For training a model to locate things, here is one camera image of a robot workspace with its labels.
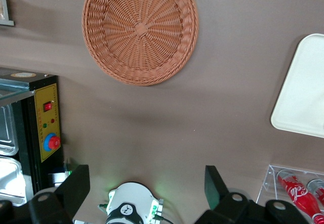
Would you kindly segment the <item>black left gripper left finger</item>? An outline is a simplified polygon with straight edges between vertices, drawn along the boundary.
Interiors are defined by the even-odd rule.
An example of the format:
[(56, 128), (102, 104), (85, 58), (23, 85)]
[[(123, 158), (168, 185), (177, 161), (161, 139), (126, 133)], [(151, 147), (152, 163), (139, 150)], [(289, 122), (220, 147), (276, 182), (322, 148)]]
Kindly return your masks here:
[(39, 193), (20, 207), (2, 200), (1, 223), (73, 223), (89, 192), (89, 166), (79, 165), (54, 192)]

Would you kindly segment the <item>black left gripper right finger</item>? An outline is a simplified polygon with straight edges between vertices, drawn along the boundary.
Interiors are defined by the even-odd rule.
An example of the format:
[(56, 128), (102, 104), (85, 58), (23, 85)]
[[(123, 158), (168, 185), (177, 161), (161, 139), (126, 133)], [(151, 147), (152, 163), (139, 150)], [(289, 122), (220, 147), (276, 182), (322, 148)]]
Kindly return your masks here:
[(230, 192), (212, 165), (205, 167), (204, 189), (210, 209), (196, 223), (308, 223), (303, 214), (287, 201), (269, 200), (261, 206), (244, 194)]

